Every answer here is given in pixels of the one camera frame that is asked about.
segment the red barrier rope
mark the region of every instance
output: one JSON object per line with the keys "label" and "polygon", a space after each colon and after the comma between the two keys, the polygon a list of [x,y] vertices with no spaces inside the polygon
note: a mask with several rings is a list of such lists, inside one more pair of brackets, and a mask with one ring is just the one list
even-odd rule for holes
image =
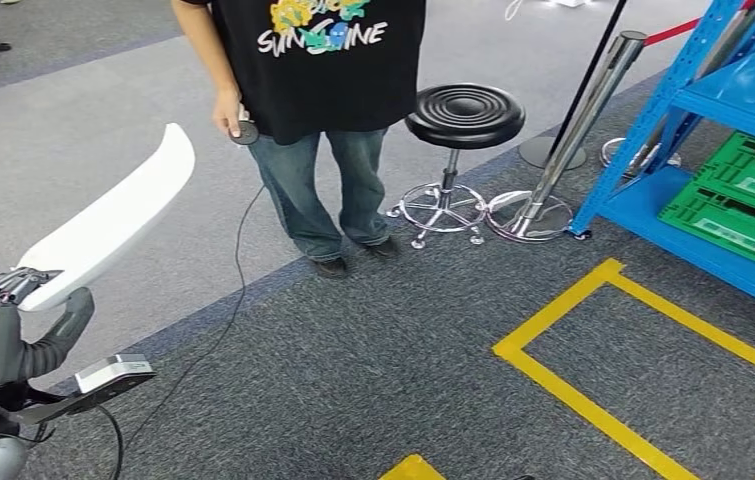
{"label": "red barrier rope", "polygon": [[[742,5],[742,8],[739,10],[748,10],[754,5],[755,0],[748,0],[745,2],[744,5]],[[668,40],[671,37],[676,37],[682,33],[686,33],[691,30],[695,30],[695,27],[698,26],[698,22],[700,22],[700,18],[696,18],[695,20],[690,20],[686,23],[680,24],[676,27],[672,27],[668,30],[662,31],[660,33],[655,33],[651,36],[649,36],[647,39],[645,39],[645,46],[653,45],[655,43],[660,43],[663,40]]]}

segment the black shoe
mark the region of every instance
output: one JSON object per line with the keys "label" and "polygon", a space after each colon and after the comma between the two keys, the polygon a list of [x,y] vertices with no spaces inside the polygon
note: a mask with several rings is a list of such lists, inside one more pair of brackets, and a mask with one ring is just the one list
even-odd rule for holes
{"label": "black shoe", "polygon": [[398,244],[392,237],[379,245],[365,245],[365,249],[380,258],[396,258],[401,254]]}
{"label": "black shoe", "polygon": [[342,258],[328,260],[326,262],[312,261],[318,275],[324,278],[342,279],[348,276],[348,264]]}

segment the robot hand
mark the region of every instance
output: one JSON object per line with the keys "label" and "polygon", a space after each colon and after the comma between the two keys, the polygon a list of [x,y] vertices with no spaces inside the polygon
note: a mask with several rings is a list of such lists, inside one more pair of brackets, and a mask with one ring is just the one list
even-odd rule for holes
{"label": "robot hand", "polygon": [[94,314],[91,292],[79,288],[65,302],[65,313],[39,341],[29,344],[21,339],[18,305],[55,273],[27,268],[0,273],[0,385],[25,382],[59,368]]}

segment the hand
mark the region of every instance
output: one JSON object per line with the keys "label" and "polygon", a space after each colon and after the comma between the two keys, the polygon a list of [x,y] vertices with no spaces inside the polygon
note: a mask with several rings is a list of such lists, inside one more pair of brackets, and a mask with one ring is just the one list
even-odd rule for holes
{"label": "hand", "polygon": [[221,90],[212,108],[212,123],[224,135],[241,136],[239,120],[249,120],[250,114],[242,105],[242,96],[237,89]]}
{"label": "hand", "polygon": [[40,377],[59,368],[94,314],[87,288],[71,293],[65,313],[34,344],[21,339],[21,315],[11,292],[26,280],[17,270],[0,273],[0,385]]}

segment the white curved board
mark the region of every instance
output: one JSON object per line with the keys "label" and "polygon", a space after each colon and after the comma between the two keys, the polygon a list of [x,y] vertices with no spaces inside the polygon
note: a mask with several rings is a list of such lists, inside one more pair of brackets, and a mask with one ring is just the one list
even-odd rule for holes
{"label": "white curved board", "polygon": [[18,267],[62,273],[18,308],[36,312],[56,307],[97,279],[162,218],[194,165],[188,136],[179,125],[168,124],[162,143],[146,162],[24,254]]}

